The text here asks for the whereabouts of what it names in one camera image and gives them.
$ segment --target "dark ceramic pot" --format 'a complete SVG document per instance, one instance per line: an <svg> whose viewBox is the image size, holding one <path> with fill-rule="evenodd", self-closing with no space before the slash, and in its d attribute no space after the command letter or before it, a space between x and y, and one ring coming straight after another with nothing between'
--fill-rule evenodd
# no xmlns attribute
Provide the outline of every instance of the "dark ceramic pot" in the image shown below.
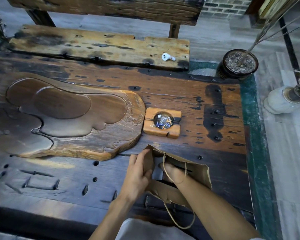
<svg viewBox="0 0 300 240"><path fill-rule="evenodd" d="M229 67L227 67L226 58L228 57L229 54L232 54L234 52L240 52L240 53L244 54L246 52L246 50L244 50L244 49L233 49L233 50L228 51L224 55L222 61L219 63L218 68L216 69L216 77L221 77L222 79L234 78L234 79L238 79L238 80L242 81L242 80L246 79L249 75L256 72L256 70L258 69L258 66L259 66L259 62L258 62L257 58L252 53L248 54L248 56L250 56L256 64L253 71L248 72L248 73L239 73L239 72L234 72Z"/></svg>

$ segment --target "wooden ashtray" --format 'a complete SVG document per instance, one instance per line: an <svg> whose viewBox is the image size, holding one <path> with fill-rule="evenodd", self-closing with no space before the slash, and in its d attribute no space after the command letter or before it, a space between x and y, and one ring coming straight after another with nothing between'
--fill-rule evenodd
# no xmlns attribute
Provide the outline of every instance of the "wooden ashtray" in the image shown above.
<svg viewBox="0 0 300 240"><path fill-rule="evenodd" d="M143 131L149 135L177 139L180 135L181 111L147 108Z"/></svg>

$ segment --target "potted plant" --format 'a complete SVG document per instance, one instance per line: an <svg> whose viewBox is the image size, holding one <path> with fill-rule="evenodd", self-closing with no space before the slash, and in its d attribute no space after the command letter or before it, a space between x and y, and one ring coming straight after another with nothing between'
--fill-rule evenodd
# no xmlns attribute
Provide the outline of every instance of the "potted plant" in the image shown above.
<svg viewBox="0 0 300 240"><path fill-rule="evenodd" d="M280 4L282 0L276 0L275 3L271 6L270 13L274 10L278 10L278 5ZM300 18L300 15L296 17L294 20L290 21L288 24L280 28L278 31L272 33L269 36L265 35L267 32L276 25L276 23L281 19L286 12L288 12L299 0L289 0L287 5L285 5L281 10L277 11L274 15L267 18L265 20L264 26L261 29L261 31L257 34L256 39L252 46L248 50L244 49L233 49L228 51L222 61L219 63L218 68L216 70L216 76L221 77L223 79L226 78L234 78L238 80L244 80L249 75L256 72L258 69L258 60L255 55L251 53L252 49L259 44L260 42L267 40L283 29L285 29L287 26L295 22Z"/></svg>
<svg viewBox="0 0 300 240"><path fill-rule="evenodd" d="M300 84L272 90L263 101L263 106L272 114L291 113L300 107Z"/></svg>

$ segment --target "white ceramic pot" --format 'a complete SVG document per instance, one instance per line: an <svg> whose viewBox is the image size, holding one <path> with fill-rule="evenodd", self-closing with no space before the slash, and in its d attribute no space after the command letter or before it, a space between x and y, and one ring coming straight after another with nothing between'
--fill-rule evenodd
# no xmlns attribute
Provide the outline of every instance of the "white ceramic pot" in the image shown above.
<svg viewBox="0 0 300 240"><path fill-rule="evenodd" d="M283 86L272 90L263 101L264 108L272 114L291 113L300 108L300 98L292 100L289 92L293 89L290 86Z"/></svg>

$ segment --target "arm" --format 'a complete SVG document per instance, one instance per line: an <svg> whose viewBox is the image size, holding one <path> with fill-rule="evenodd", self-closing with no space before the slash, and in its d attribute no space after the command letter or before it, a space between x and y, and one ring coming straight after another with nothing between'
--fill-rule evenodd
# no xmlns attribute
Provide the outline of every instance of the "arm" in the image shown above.
<svg viewBox="0 0 300 240"><path fill-rule="evenodd" d="M185 177L184 171L173 165L165 163L164 166L212 239L249 240L260 237L254 227L223 198L190 176Z"/></svg>
<svg viewBox="0 0 300 240"><path fill-rule="evenodd" d="M125 220L130 208L148 186L152 171L143 173L143 159L149 149L143 150L138 156L131 155L127 174L120 194L110 204L109 210L89 240L114 240Z"/></svg>

